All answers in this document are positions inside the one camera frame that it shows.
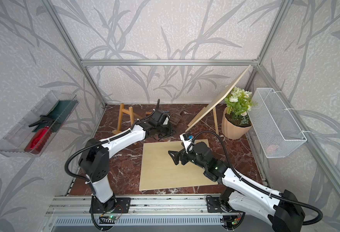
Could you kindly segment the light plywood board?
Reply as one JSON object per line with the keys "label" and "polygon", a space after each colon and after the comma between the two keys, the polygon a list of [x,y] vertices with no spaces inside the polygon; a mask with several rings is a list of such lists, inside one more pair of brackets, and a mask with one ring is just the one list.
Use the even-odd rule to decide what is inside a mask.
{"label": "light plywood board", "polygon": [[215,185],[204,170],[188,162],[175,165],[168,151],[183,149],[181,141],[144,143],[140,191]]}

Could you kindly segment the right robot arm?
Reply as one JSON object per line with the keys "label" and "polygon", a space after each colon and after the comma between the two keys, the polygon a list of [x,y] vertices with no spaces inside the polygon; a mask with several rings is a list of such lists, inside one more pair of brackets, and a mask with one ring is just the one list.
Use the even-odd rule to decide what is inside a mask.
{"label": "right robot arm", "polygon": [[220,199],[227,211],[235,210],[252,215],[276,232],[299,232],[303,226],[305,213],[301,206],[293,204],[296,196],[285,190],[277,190],[261,185],[238,171],[233,172],[228,165],[215,158],[204,143],[194,145],[190,152],[185,149],[169,151],[176,165],[193,163],[204,170],[204,175],[213,182],[227,187]]}

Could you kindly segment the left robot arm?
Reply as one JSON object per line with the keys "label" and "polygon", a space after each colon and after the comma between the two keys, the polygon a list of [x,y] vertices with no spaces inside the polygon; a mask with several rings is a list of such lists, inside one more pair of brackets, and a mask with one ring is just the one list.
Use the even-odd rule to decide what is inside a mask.
{"label": "left robot arm", "polygon": [[161,139],[172,134],[170,116],[156,109],[151,115],[138,120],[129,129],[115,136],[88,141],[86,150],[79,159],[79,166],[96,199],[105,204],[113,198],[114,193],[109,184],[108,174],[110,159],[116,153],[146,138],[157,136]]}

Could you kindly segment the brown slotted scoop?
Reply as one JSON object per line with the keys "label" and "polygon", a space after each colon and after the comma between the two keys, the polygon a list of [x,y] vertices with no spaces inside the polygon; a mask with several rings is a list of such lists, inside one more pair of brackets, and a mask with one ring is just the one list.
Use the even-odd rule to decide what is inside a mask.
{"label": "brown slotted scoop", "polygon": [[170,123],[172,125],[177,125],[180,122],[180,120],[182,119],[182,112],[183,109],[170,115]]}

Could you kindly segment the beige ribbed flower pot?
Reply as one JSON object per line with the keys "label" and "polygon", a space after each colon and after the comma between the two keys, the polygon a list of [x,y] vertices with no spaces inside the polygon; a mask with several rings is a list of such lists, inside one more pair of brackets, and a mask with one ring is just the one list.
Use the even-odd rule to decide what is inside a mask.
{"label": "beige ribbed flower pot", "polygon": [[226,111],[227,109],[225,108],[221,126],[222,134],[228,139],[238,140],[252,128],[252,124],[250,124],[248,127],[236,126],[227,120]]}

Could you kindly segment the green white-flowered plant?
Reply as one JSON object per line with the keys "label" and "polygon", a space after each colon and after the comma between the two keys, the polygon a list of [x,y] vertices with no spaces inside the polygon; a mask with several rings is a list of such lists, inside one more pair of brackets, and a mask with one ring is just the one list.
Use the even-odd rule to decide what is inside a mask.
{"label": "green white-flowered plant", "polygon": [[252,99],[252,92],[234,87],[224,98],[226,107],[225,117],[235,126],[250,127],[251,121],[248,113],[257,103]]}

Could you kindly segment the pink item in basket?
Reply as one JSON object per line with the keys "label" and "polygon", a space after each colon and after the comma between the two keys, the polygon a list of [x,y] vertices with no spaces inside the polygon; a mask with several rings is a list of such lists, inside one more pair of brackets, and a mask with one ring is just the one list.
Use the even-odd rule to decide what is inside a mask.
{"label": "pink item in basket", "polygon": [[279,147],[280,147],[279,145],[274,145],[274,144],[269,145],[269,146],[267,146],[267,148],[266,148],[266,153],[267,153],[268,155],[273,155],[273,154],[276,153],[276,151],[277,151],[277,149],[278,149]]}

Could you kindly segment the green flat sheet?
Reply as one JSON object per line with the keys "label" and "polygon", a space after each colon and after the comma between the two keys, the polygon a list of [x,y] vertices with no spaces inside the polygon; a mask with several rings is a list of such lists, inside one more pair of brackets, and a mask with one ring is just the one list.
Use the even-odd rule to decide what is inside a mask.
{"label": "green flat sheet", "polygon": [[52,133],[57,132],[77,104],[76,100],[59,100],[52,111],[47,115],[41,115],[40,119],[30,124],[29,127],[36,126],[33,132],[37,132],[39,129],[50,126]]}

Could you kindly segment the red spray bottle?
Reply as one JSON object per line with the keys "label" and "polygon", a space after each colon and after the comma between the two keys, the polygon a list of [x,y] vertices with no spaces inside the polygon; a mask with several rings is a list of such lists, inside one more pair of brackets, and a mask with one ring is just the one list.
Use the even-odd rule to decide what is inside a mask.
{"label": "red spray bottle", "polygon": [[50,126],[39,129],[32,137],[31,141],[27,144],[24,151],[35,155],[40,154],[51,134]]}

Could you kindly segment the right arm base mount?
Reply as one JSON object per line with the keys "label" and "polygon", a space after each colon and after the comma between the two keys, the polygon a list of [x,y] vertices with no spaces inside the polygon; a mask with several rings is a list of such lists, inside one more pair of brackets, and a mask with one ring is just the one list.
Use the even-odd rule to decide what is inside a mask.
{"label": "right arm base mount", "polygon": [[205,200],[208,213],[240,213],[240,211],[232,209],[231,206],[227,206],[224,201],[220,201],[219,197],[207,195]]}

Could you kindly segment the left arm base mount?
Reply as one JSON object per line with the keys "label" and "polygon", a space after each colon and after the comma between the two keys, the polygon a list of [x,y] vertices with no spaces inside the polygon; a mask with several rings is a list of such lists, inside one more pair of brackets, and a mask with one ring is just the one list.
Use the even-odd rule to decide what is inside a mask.
{"label": "left arm base mount", "polygon": [[131,198],[113,196],[107,202],[101,203],[96,197],[93,200],[93,206],[90,207],[89,213],[103,214],[116,213],[126,214],[129,211]]}

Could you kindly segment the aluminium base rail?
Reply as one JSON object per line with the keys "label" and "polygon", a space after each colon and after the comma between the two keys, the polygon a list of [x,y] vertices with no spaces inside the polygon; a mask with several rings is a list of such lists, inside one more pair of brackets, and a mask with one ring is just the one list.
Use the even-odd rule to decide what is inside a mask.
{"label": "aluminium base rail", "polygon": [[[219,206],[218,195],[121,195],[120,206],[104,214],[113,219],[105,223],[114,229],[123,226],[187,226],[187,225],[240,225],[243,213],[224,212]],[[90,196],[55,197],[39,227],[40,232],[50,232],[58,226],[93,226]]]}

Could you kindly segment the aluminium frame rails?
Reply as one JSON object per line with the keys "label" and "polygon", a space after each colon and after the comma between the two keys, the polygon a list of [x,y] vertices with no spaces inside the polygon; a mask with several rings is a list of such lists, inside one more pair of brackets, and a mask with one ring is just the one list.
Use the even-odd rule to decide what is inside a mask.
{"label": "aluminium frame rails", "polygon": [[83,60],[78,54],[77,48],[73,45],[70,36],[67,33],[67,29],[62,23],[58,12],[51,1],[42,1],[42,9],[50,19],[52,20],[54,26],[59,32],[61,38],[65,42],[68,50],[71,52],[74,62],[77,65],[77,69],[82,72],[84,78],[87,80],[88,84],[93,89],[94,93],[97,95],[100,103],[106,105],[101,92],[94,83],[92,77],[89,75],[86,67],[87,66],[253,66],[253,71],[246,87],[249,88],[256,74],[259,73],[262,76],[264,82],[272,89],[274,89],[279,98],[282,100],[283,104],[289,107],[289,111],[293,116],[293,119],[298,123],[298,126],[308,133],[307,137],[307,148],[311,152],[313,158],[316,160],[319,167],[323,170],[328,181],[333,185],[333,189],[337,192],[340,198],[340,171],[335,167],[335,165],[330,161],[330,158],[325,151],[321,148],[319,142],[315,139],[315,136],[311,133],[308,126],[300,118],[298,111],[296,111],[289,99],[282,93],[281,88],[272,79],[272,76],[268,73],[267,69],[263,65],[263,60],[267,55],[268,49],[273,43],[274,37],[277,35],[279,28],[281,27],[284,19],[286,18],[289,8],[292,5],[292,1],[282,1],[277,16],[273,21],[273,25],[268,33],[267,39],[263,44],[262,51],[256,59],[252,60]]}

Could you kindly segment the clear plastic wall bin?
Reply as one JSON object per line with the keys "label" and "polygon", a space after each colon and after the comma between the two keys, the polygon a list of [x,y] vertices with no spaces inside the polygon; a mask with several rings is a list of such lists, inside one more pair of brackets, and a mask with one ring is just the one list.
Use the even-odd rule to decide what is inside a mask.
{"label": "clear plastic wall bin", "polygon": [[39,157],[79,104],[76,94],[50,91],[0,140],[5,157]]}

